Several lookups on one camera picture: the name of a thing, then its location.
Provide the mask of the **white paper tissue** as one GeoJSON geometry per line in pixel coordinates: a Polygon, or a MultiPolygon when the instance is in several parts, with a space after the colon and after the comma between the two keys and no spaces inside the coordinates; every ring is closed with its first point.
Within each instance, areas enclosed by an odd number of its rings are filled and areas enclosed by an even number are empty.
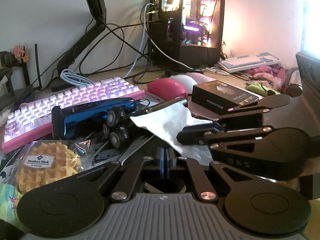
{"type": "Polygon", "coordinates": [[[184,157],[196,159],[205,166],[213,160],[206,145],[182,145],[176,139],[178,132],[185,126],[210,123],[209,120],[193,118],[189,109],[180,102],[149,114],[132,116],[131,120],[137,127],[147,129],[159,139],[167,142],[184,157]]]}

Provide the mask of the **black charger box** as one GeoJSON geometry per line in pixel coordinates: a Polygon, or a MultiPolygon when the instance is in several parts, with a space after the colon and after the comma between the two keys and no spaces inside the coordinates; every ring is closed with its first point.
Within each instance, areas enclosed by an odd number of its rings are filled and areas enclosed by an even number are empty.
{"type": "Polygon", "coordinates": [[[199,83],[193,86],[191,101],[218,115],[224,115],[230,108],[247,105],[260,98],[247,90],[219,80],[199,83]]]}

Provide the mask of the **black flashlight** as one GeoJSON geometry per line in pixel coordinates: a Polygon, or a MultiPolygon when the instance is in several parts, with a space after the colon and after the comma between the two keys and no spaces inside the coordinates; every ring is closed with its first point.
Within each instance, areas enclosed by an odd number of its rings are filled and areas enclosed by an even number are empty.
{"type": "Polygon", "coordinates": [[[158,103],[158,104],[151,106],[151,107],[144,107],[143,109],[135,111],[135,112],[131,113],[130,115],[131,116],[140,116],[140,115],[144,115],[144,114],[149,114],[149,113],[164,109],[166,107],[169,107],[175,103],[180,103],[184,107],[188,107],[188,100],[182,96],[179,96],[179,97],[158,103]]]}

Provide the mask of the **pale pink computer mouse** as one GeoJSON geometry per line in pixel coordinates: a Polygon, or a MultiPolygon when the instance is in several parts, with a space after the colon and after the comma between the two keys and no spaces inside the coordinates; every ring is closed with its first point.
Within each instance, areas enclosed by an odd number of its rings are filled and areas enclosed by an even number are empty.
{"type": "Polygon", "coordinates": [[[205,76],[204,74],[201,74],[201,73],[192,72],[192,73],[187,73],[186,75],[194,79],[197,84],[215,81],[214,78],[205,76]]]}

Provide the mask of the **white computer mouse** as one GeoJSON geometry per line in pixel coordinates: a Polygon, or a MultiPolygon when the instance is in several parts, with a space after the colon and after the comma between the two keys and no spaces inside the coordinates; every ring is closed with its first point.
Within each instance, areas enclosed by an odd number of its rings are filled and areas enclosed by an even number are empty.
{"type": "Polygon", "coordinates": [[[192,77],[189,77],[187,75],[173,75],[170,77],[170,79],[173,79],[180,83],[189,95],[193,93],[193,87],[197,85],[197,82],[192,77]]]}

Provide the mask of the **magenta computer mouse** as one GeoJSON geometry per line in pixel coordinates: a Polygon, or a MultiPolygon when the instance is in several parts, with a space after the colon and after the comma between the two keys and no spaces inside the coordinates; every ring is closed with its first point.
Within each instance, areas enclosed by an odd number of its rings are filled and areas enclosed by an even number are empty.
{"type": "Polygon", "coordinates": [[[164,100],[182,96],[188,99],[185,88],[177,81],[170,78],[161,78],[147,84],[148,91],[164,100]]]}

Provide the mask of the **white blue keyboard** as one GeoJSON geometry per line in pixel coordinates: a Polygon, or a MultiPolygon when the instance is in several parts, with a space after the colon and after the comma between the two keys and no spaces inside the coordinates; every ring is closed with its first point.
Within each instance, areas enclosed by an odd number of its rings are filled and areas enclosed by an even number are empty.
{"type": "Polygon", "coordinates": [[[268,52],[264,52],[259,54],[231,57],[225,60],[220,60],[217,64],[221,69],[229,73],[234,73],[278,63],[281,63],[281,60],[278,57],[273,56],[268,52]]]}

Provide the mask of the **blue electric shaver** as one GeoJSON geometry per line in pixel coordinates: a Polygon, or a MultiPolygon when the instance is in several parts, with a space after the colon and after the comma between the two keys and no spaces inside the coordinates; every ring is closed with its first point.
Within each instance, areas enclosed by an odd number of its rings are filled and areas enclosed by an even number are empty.
{"type": "Polygon", "coordinates": [[[137,104],[132,98],[116,98],[52,109],[53,139],[82,140],[99,137],[115,148],[131,141],[129,116],[137,104]]]}

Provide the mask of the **packaged yellow waffle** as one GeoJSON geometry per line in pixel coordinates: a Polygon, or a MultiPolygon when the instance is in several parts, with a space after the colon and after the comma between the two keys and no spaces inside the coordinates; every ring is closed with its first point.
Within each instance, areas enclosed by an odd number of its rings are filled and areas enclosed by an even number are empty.
{"type": "Polygon", "coordinates": [[[24,146],[16,160],[14,182],[29,191],[87,169],[91,141],[39,140],[24,146]]]}

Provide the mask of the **black rgb computer tower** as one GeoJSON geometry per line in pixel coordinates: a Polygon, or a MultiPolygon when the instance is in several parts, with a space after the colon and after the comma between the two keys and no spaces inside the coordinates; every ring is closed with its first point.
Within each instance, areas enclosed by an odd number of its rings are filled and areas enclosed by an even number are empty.
{"type": "Polygon", "coordinates": [[[225,0],[150,0],[153,62],[195,68],[220,59],[225,0]]]}

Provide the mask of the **floral tissue pack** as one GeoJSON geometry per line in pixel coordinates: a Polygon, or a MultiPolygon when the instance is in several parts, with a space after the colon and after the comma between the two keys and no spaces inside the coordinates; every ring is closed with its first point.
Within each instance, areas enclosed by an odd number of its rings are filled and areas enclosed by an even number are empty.
{"type": "Polygon", "coordinates": [[[23,230],[17,217],[17,206],[22,194],[12,185],[1,184],[0,186],[0,217],[7,223],[23,230]]]}

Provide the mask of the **black wifi router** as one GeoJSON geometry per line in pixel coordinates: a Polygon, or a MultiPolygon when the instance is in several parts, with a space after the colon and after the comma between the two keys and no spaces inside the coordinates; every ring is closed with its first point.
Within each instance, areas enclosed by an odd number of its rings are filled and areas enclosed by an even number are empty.
{"type": "Polygon", "coordinates": [[[9,87],[13,88],[15,96],[12,96],[10,93],[8,93],[7,87],[4,86],[3,90],[1,91],[1,110],[9,108],[10,106],[13,106],[14,104],[19,102],[27,102],[35,99],[35,90],[42,88],[37,45],[34,46],[34,52],[37,74],[36,80],[31,81],[29,75],[30,85],[27,87],[24,83],[22,68],[14,67],[9,87]]]}

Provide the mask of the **pink haired dark figurine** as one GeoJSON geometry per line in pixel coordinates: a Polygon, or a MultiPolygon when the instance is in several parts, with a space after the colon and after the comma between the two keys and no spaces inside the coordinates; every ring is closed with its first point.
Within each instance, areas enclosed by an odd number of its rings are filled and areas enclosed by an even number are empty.
{"type": "Polygon", "coordinates": [[[10,93],[12,96],[15,96],[13,88],[9,87],[14,67],[22,68],[24,83],[27,87],[30,85],[27,68],[28,60],[29,55],[25,50],[25,46],[20,44],[15,45],[13,47],[13,51],[1,51],[1,91],[3,90],[4,86],[6,86],[8,93],[10,93]]]}

